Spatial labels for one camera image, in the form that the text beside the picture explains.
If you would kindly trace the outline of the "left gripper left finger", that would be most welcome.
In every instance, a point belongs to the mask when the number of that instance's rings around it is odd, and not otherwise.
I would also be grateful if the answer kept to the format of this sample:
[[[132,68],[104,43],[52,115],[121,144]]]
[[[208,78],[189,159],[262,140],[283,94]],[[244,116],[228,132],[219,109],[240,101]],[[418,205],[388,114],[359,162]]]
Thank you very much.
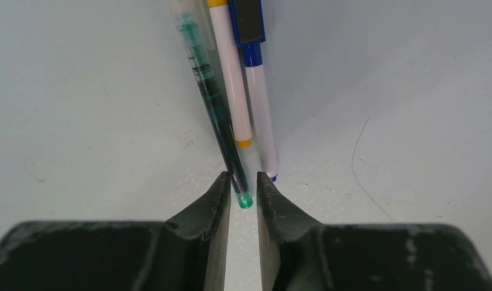
[[[231,176],[166,221],[25,221],[0,240],[0,290],[223,290]]]

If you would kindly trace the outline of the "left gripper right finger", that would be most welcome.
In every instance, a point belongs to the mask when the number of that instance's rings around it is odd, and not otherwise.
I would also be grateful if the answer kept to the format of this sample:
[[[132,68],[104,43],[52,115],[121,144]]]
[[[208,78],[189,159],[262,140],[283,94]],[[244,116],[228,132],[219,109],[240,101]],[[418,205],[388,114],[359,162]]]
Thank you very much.
[[[263,290],[492,290],[474,244],[448,224],[325,224],[257,174]]]

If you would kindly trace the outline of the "green ink clear pen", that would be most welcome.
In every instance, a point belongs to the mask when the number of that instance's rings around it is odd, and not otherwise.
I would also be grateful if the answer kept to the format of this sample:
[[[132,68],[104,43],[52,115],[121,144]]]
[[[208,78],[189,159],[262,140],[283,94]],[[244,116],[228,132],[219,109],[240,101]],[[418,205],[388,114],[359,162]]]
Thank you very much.
[[[202,5],[197,1],[169,1],[177,32],[211,121],[226,169],[241,209],[253,206],[248,181],[232,135],[231,121],[209,56],[210,40]]]

